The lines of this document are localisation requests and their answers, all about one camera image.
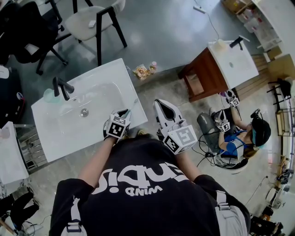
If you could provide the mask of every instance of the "black faucet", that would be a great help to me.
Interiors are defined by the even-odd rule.
[[[58,78],[58,77],[54,77],[52,80],[52,83],[53,83],[53,89],[54,89],[54,96],[55,97],[59,96],[59,86],[60,86],[65,100],[68,101],[70,97],[66,91],[72,94],[75,90],[74,87],[69,85],[68,83],[66,83],[61,78]]]
[[[230,47],[233,48],[235,45],[239,44],[240,45],[240,50],[243,51],[243,47],[241,45],[243,38],[242,37],[238,37],[236,40],[234,40],[231,44]]]

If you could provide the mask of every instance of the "seated person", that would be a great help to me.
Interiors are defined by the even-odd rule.
[[[250,124],[244,124],[236,107],[224,109],[224,112],[231,124],[229,133],[220,132],[216,127],[212,118],[216,112],[211,117],[205,113],[198,116],[198,123],[211,151],[221,153],[222,157],[227,155],[237,159],[254,156],[258,147],[264,145],[271,135],[269,124],[261,118],[254,118]],[[235,126],[241,130],[233,134]]]

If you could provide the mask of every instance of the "gray floor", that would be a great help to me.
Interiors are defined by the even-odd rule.
[[[50,4],[40,4],[41,13],[50,9]],[[108,6],[111,0],[92,0],[95,5]],[[242,23],[219,0],[199,0],[199,3],[210,14],[211,21],[219,37],[234,40],[243,35],[251,40],[245,42],[251,54],[257,54],[258,41],[247,32]],[[128,47],[122,42],[113,27],[102,33],[102,62],[123,58],[131,69],[140,64],[149,66],[152,61],[158,63],[158,71],[165,71],[193,60],[218,35],[210,24],[207,14],[193,9],[194,0],[127,0],[124,10],[118,15],[118,21],[126,38]],[[83,0],[78,7],[85,7]],[[57,7],[66,20],[72,13],[72,0],[59,0]],[[30,106],[43,96],[47,88],[52,88],[52,79],[58,76],[66,81],[75,78],[97,66],[96,39],[78,44],[69,37],[58,45],[59,53],[69,61],[64,67],[52,54],[43,63],[44,74],[35,74],[37,63],[20,64],[11,56],[8,66],[18,69],[26,98],[26,109],[22,123],[34,122]],[[134,85],[139,81],[132,76]]]

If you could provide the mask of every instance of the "concrete floor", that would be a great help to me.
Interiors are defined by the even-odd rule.
[[[220,38],[234,40],[239,35],[243,35],[251,40],[250,44],[246,43],[251,54],[258,53],[256,50],[258,42],[254,36],[250,35],[235,16],[228,13],[218,0],[199,0],[199,3],[210,13]],[[127,0],[124,11],[118,16],[118,21],[128,47],[123,49],[115,29],[107,29],[103,33],[103,63],[123,58],[125,64],[133,69],[142,63],[148,66],[151,61],[155,60],[158,62],[159,71],[189,63],[206,47],[208,41],[217,38],[208,16],[193,10],[193,5],[195,5],[193,0]],[[58,8],[62,17],[66,19],[72,13],[71,0],[60,0]],[[69,65],[65,68],[56,57],[48,56],[43,64],[43,76],[35,74],[37,63],[22,65],[14,57],[11,57],[9,65],[18,68],[22,78],[24,96],[27,100],[22,123],[34,122],[30,105],[40,99],[47,88],[52,87],[54,76],[68,81],[96,67],[95,44],[95,39],[82,44],[78,44],[72,37],[63,41],[59,44],[58,49],[69,60]],[[134,83],[138,82],[133,77],[132,80]],[[218,167],[210,166],[206,160],[202,161],[199,166],[203,173],[214,177],[244,204],[248,202],[263,177],[268,175],[269,179],[273,181],[273,165],[278,162],[280,156],[275,107],[272,105],[272,95],[267,94],[266,90],[267,86],[240,104],[241,117],[246,123],[250,122],[250,114],[260,108],[264,112],[264,119],[269,121],[272,129],[271,139],[266,147],[250,160],[248,168],[238,175],[229,175]],[[193,125],[198,138],[201,136],[201,130],[196,122],[197,116],[201,112],[208,112],[211,106],[216,110],[223,108],[217,94],[189,103],[185,83],[177,78],[177,74],[173,70],[171,73],[165,73],[160,80],[138,86],[136,91],[148,118],[148,122],[141,128],[154,135],[158,129],[152,110],[155,98],[168,100],[178,106],[183,116]],[[29,219],[30,222],[39,224],[44,217],[51,214],[58,182],[77,177],[79,171],[99,146],[100,143],[97,143],[72,153],[30,176],[29,185],[40,203],[40,210]],[[197,145],[194,148],[196,151],[200,151]],[[196,165],[202,159],[200,154],[191,149],[188,153]],[[250,212],[259,212],[263,207],[264,197],[270,186],[271,184],[266,179],[255,193],[254,198],[247,203]],[[48,234],[50,217],[45,219],[43,226],[44,228],[37,232],[36,236]]]
[[[41,14],[48,11],[50,4],[44,0],[35,0]],[[72,13],[72,0],[56,0],[59,12],[65,21]],[[110,0],[92,0],[94,5],[109,6]],[[242,23],[219,0],[199,0],[203,9],[210,14],[210,19],[223,40],[234,40],[239,35],[250,39],[245,42],[251,54],[257,54],[258,40],[247,32]],[[127,0],[124,10],[118,15],[118,21],[126,38],[128,47],[122,42],[114,27],[102,33],[102,63],[123,58],[131,69],[140,64],[149,66],[152,61],[158,63],[158,72],[186,65],[191,62],[209,41],[218,35],[210,24],[207,14],[193,9],[194,0]],[[87,6],[83,0],[78,7]],[[43,63],[44,74],[35,74],[37,63],[20,64],[11,56],[7,66],[15,67],[20,73],[26,109],[22,123],[33,124],[30,106],[39,100],[47,88],[52,88],[52,79],[58,76],[66,81],[75,78],[97,66],[96,39],[78,44],[72,36],[57,45],[58,52],[69,61],[67,67],[49,54]],[[133,84],[140,82],[131,76]]]

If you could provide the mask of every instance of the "white chair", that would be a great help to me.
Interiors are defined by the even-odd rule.
[[[121,12],[125,7],[125,0],[117,0],[111,6],[104,8],[101,6],[93,6],[90,0],[85,0],[89,7],[80,9],[77,8],[77,0],[73,0],[74,14],[66,21],[65,26],[69,32],[79,40],[86,41],[94,36],[96,37],[97,61],[98,66],[101,65],[101,32],[106,30],[111,25],[114,26],[119,34],[119,37],[124,47],[127,43],[119,26],[116,14]],[[89,22],[96,20],[96,26],[89,28]]]

